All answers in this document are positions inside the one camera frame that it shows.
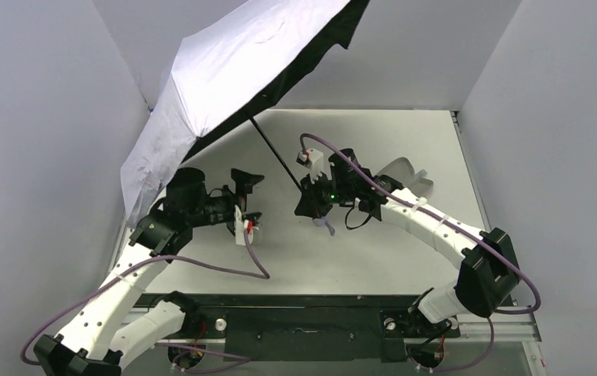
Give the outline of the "pink umbrella case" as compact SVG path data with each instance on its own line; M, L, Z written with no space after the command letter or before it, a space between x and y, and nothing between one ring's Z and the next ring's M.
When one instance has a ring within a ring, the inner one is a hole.
M406 157L398 157L379 170L376 175L386 175L408 188L413 195L424 197L434 186L434 182L427 178L425 169L415 170Z

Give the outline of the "lilac folding umbrella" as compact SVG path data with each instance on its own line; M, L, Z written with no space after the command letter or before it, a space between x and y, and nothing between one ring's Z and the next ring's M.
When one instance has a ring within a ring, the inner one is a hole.
M276 106L331 47L348 48L365 1L248 1L182 40L157 103L121 166L134 226L180 164Z

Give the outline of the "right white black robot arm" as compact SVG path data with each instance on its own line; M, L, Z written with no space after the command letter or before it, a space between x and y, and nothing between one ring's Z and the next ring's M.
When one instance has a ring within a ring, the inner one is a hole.
M296 161L308 169L299 182L295 215L318 222L335 206L394 225L442 255L458 272L451 282L431 287L410 311L422 323L437 324L461 313L487 318L519 284L519 267L506 232L469 226L429 205L432 181L399 157L376 174L358 163L351 148L330 157L301 150Z

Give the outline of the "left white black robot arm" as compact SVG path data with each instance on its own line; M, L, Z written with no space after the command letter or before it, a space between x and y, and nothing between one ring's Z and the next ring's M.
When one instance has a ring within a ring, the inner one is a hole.
M199 319L197 303L174 291L141 318L124 325L150 283L193 239L194 229L225 224L238 245L249 247L259 212L247 213L247 196L263 175L232 169L234 188L211 195L205 175L181 168L143 216L114 268L98 290L73 310L75 318L54 335L42 335L33 351L47 375L119 375L138 356L170 334L188 330Z

